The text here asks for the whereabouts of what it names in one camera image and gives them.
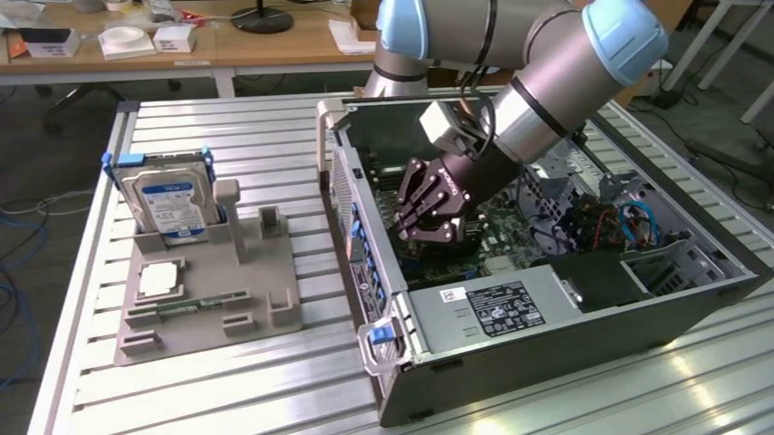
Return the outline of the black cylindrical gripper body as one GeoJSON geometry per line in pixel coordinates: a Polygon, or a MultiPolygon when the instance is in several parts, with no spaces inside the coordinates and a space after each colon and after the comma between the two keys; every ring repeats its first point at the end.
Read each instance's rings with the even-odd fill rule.
{"type": "Polygon", "coordinates": [[[422,223],[440,223],[460,218],[521,172],[520,165],[496,146],[488,146],[477,159],[444,152],[436,159],[424,161],[424,164],[422,178],[433,177],[433,181],[422,199],[432,204],[432,209],[421,214],[422,223]]]}

